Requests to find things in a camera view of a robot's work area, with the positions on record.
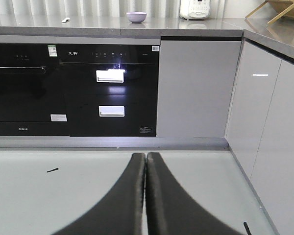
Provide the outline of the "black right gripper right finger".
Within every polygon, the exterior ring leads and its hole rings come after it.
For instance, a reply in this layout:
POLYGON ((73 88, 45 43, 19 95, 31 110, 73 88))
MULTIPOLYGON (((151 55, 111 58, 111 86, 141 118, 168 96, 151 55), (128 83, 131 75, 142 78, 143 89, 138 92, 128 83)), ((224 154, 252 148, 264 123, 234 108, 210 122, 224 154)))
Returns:
POLYGON ((146 210, 151 235, 244 235, 245 221, 207 158, 147 155, 146 210))

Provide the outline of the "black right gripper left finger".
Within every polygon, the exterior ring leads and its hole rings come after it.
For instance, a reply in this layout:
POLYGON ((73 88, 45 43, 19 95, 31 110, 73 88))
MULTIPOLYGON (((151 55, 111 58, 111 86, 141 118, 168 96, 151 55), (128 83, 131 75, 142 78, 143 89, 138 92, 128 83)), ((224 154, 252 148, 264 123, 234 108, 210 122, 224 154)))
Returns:
POLYGON ((90 210, 56 235, 140 235, 146 155, 133 153, 122 175, 90 210))

